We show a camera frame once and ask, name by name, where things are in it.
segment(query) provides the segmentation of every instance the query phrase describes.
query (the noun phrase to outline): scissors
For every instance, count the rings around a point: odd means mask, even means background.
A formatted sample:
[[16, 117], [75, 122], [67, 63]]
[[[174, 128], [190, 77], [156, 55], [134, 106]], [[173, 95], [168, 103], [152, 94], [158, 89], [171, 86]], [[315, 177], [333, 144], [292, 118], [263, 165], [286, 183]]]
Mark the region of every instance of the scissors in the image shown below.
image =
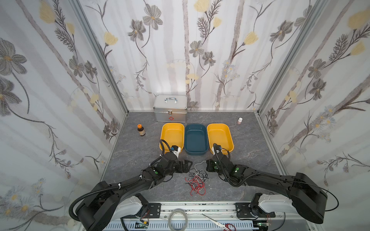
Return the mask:
[[202, 214], [202, 215], [203, 215], [203, 216], [205, 216], [206, 218], [208, 218], [211, 222], [215, 223], [217, 226], [220, 226], [220, 227], [222, 228], [222, 230], [223, 230], [223, 231], [236, 231], [235, 226], [234, 226], [234, 225], [232, 225], [232, 224], [225, 224], [225, 225], [223, 225], [223, 224], [221, 224], [220, 222], [217, 222], [217, 221], [213, 220], [212, 218], [207, 217], [207, 216], [206, 216], [206, 215], [204, 215], [204, 214]]

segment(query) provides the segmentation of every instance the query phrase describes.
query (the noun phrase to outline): brown medicine bottle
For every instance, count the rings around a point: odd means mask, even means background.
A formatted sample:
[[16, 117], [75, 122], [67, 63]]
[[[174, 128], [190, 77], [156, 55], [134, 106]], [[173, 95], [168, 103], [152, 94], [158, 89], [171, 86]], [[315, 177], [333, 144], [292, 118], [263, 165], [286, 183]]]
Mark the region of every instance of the brown medicine bottle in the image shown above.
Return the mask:
[[138, 131], [139, 131], [141, 136], [145, 135], [145, 130], [144, 130], [143, 126], [141, 126], [141, 124], [138, 124]]

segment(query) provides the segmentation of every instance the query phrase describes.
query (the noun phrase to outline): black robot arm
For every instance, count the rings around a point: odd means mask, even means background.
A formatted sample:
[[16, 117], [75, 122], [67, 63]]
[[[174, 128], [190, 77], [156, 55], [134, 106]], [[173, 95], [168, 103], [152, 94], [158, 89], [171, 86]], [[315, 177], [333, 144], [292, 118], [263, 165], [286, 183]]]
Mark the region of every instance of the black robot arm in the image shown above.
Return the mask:
[[257, 186], [282, 194], [292, 200], [299, 215], [313, 223], [322, 224], [327, 194], [305, 174], [283, 176], [262, 172], [246, 165], [233, 164], [221, 152], [221, 147], [213, 144], [215, 154], [208, 161], [207, 170], [224, 175], [225, 181], [234, 187], [241, 185]]
[[[172, 146], [172, 150], [177, 149], [177, 146]], [[163, 153], [164, 151], [148, 168], [141, 170], [140, 175], [114, 184], [107, 184], [105, 181], [99, 182], [90, 193], [72, 202], [69, 207], [69, 215], [74, 220], [80, 221], [88, 231], [103, 230], [111, 221], [112, 215], [121, 201], [162, 183], [168, 175], [189, 172], [192, 166], [191, 161], [178, 160], [172, 151]], [[83, 201], [74, 213], [74, 206], [81, 200]]]

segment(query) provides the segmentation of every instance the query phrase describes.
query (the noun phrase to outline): dark teal plastic tray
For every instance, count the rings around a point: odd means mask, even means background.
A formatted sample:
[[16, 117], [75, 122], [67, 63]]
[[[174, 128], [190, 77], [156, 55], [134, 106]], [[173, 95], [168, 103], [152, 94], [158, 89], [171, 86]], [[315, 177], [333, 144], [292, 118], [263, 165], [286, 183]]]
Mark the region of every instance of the dark teal plastic tray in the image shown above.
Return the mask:
[[185, 151], [192, 156], [204, 155], [209, 148], [207, 128], [202, 124], [185, 127]]

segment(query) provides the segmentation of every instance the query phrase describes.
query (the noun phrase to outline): tangled wires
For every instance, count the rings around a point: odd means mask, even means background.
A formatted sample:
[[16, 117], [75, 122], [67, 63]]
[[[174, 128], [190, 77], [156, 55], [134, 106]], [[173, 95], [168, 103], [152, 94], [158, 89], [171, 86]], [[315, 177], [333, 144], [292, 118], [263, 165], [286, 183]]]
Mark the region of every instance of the tangled wires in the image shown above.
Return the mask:
[[185, 177], [185, 180], [191, 187], [191, 191], [190, 191], [191, 196], [192, 196], [191, 193], [193, 191], [196, 191], [197, 194], [203, 196], [204, 194], [206, 194], [206, 188], [205, 188], [204, 182], [208, 178], [208, 173], [206, 171], [204, 171], [203, 169], [197, 170], [196, 165], [194, 165], [194, 170], [195, 171], [193, 173], [189, 172], [189, 180], [187, 180], [186, 177]]

